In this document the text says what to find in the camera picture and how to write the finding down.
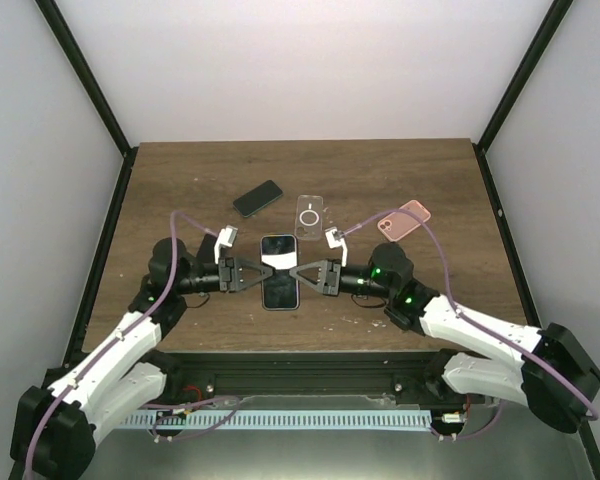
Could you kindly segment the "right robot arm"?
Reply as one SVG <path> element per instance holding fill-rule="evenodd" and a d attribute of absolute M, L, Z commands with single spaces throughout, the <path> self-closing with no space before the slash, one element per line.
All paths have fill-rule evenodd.
<path fill-rule="evenodd" d="M 381 298 L 399 329 L 460 346 L 441 354 L 424 378 L 435 402 L 457 393 L 495 397 L 528 407 L 563 433 L 577 432 L 593 416 L 600 369 L 568 328 L 513 324 L 457 304 L 418 281 L 396 243 L 377 246 L 365 266 L 323 260 L 296 266 L 290 275 L 324 296 Z"/>

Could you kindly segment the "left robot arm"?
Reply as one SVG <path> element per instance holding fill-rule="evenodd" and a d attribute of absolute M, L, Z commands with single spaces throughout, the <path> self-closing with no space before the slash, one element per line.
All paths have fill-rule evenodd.
<path fill-rule="evenodd" d="M 238 258 L 202 263 L 174 237 L 153 248 L 138 294 L 115 329 L 78 365 L 45 388 L 20 398 L 10 454 L 31 479 L 78 479 L 97 448 L 129 415 L 158 399 L 176 402 L 184 379 L 175 361 L 158 351 L 193 293 L 232 293 L 274 273 Z"/>

